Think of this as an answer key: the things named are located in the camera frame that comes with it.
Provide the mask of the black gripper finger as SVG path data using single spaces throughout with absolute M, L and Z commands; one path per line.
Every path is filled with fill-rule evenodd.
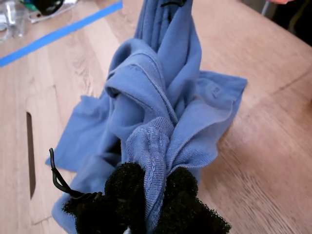
M 231 225 L 197 198 L 196 178 L 183 167 L 166 181 L 157 234 L 228 234 Z
M 146 233 L 145 172 L 134 162 L 121 164 L 108 178 L 104 192 L 70 193 L 63 211 L 75 217 L 79 234 Z

